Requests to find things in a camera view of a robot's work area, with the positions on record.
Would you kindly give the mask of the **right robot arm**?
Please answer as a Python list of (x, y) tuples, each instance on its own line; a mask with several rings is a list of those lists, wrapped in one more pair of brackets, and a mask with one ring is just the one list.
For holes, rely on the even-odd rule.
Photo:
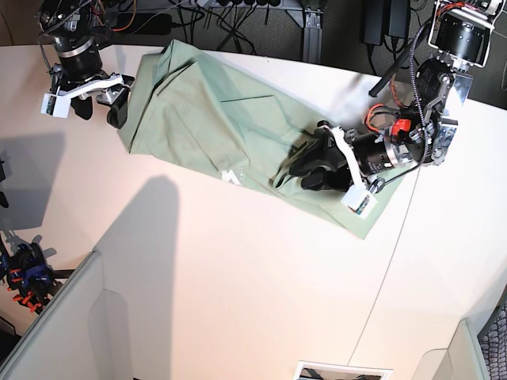
[(101, 1), (44, 1), (37, 13), (37, 43), (51, 79), (40, 113), (65, 119), (70, 111), (83, 120), (93, 103), (109, 108), (106, 120), (121, 129), (128, 118), (128, 98), (135, 79), (103, 70), (101, 49), (114, 30), (106, 24)]

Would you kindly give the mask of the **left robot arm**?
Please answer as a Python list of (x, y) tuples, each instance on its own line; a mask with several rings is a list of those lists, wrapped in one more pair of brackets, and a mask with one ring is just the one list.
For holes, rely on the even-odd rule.
[(488, 40), (477, 20), (482, 10), (473, 1), (436, 4), (434, 17), (371, 91), (376, 95), (383, 86), (392, 86), (400, 66), (408, 63), (412, 101), (373, 105), (364, 118), (365, 133), (325, 120), (297, 127), (301, 105), (295, 100), (290, 100), (292, 110), (283, 123), (261, 108), (264, 119), (252, 124), (252, 131), (277, 141), (295, 132), (298, 142), (282, 158), (261, 154), (256, 166), (260, 190), (286, 192), (293, 184), (305, 192), (373, 196), (423, 165), (442, 163), (458, 125), (448, 103), (452, 97), (465, 99), (471, 84), (467, 68), (478, 63), (478, 50)]

